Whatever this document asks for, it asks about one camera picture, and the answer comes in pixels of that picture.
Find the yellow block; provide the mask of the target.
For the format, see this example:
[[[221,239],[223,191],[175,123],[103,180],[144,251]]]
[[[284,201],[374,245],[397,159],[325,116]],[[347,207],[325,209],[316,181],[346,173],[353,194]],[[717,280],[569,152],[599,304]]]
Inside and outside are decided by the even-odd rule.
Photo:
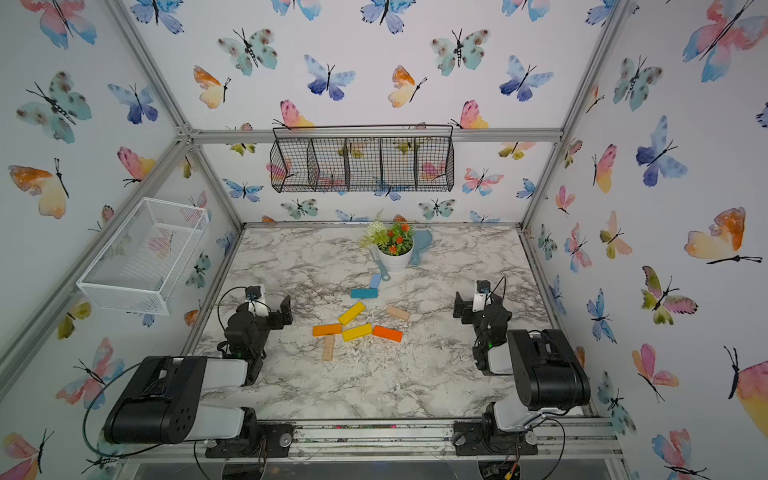
[[[367,323],[351,329],[344,330],[342,332],[342,338],[344,342],[351,342],[353,340],[360,339],[372,334],[373,334],[373,326],[370,323]]]
[[[366,310],[366,306],[362,302],[357,302],[352,307],[350,307],[346,312],[344,312],[338,318],[338,321],[341,325],[346,326],[349,323],[351,323],[353,320],[355,320],[365,310]]]

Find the teal block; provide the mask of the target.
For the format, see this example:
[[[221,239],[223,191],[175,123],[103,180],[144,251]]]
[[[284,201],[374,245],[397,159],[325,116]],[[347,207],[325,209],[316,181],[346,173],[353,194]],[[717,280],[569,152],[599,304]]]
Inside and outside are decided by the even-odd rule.
[[[379,296],[377,288],[356,288],[350,291],[352,299],[376,299]]]

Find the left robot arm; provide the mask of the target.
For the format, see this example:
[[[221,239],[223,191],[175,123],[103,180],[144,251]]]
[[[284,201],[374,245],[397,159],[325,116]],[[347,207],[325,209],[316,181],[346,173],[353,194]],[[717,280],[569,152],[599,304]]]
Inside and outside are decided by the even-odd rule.
[[[264,423],[251,407],[202,400],[210,391],[254,385],[270,332],[293,321],[289,297],[265,316],[257,315],[257,305],[244,303],[229,318],[220,358],[145,358],[107,416],[105,440],[149,446],[212,440],[209,458],[287,457],[294,440],[292,424]]]

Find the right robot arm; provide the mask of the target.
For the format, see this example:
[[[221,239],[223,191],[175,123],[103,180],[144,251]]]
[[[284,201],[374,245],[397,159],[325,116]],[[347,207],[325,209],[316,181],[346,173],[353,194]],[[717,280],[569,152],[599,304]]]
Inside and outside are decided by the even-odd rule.
[[[452,444],[460,457],[538,453],[534,429],[591,402],[590,380],[565,334],[558,329],[512,329],[501,297],[456,296],[453,316],[473,327],[478,370],[512,379],[514,392],[487,406],[476,421],[457,421]]]

